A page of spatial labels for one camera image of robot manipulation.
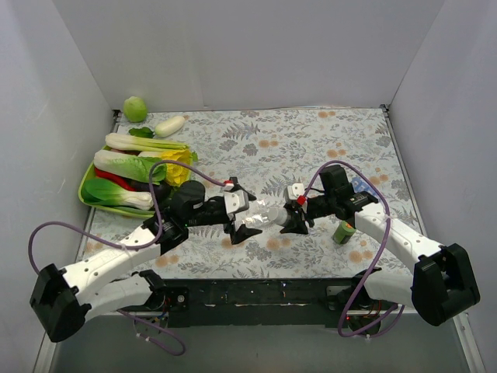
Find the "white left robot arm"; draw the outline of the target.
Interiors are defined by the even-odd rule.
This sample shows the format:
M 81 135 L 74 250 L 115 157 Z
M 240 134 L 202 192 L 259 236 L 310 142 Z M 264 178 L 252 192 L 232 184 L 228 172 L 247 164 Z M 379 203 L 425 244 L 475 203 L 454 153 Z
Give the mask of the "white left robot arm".
M 160 309 L 172 300 L 165 282 L 146 270 L 128 280 L 120 275 L 176 248 L 189 237 L 189 228 L 222 225 L 231 243 L 260 234 L 236 221 L 256 197 L 231 177 L 221 195 L 205 197 L 198 181 L 183 183 L 158 214 L 145 220 L 117 244 L 87 260 L 61 269 L 49 264 L 38 273 L 30 306 L 49 339 L 55 343 L 76 334 L 90 319 L 129 306 Z

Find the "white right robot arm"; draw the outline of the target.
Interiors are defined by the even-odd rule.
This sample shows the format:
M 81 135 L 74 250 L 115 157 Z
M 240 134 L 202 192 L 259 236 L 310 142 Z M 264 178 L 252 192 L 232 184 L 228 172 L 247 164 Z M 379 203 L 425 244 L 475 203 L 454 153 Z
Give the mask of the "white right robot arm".
M 309 197 L 310 186 L 287 188 L 283 207 L 271 214 L 282 233 L 306 235 L 318 218 L 336 216 L 380 244 L 410 271 L 410 277 L 389 274 L 374 263 L 353 278 L 340 296 L 361 309 L 377 301 L 413 308 L 424 321 L 439 326 L 481 300 L 467 251 L 458 244 L 445 246 L 418 233 L 391 215 L 380 192 L 357 192 L 348 180 L 347 163 L 330 161 L 315 173 L 323 193 Z

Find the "white pill bottle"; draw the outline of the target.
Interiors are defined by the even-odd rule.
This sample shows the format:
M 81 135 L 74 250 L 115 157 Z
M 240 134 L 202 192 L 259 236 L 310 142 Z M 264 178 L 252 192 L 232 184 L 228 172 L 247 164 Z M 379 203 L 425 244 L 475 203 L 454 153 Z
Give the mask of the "white pill bottle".
M 294 213 L 284 207 L 271 207 L 267 215 L 272 223 L 283 228 L 294 226 Z

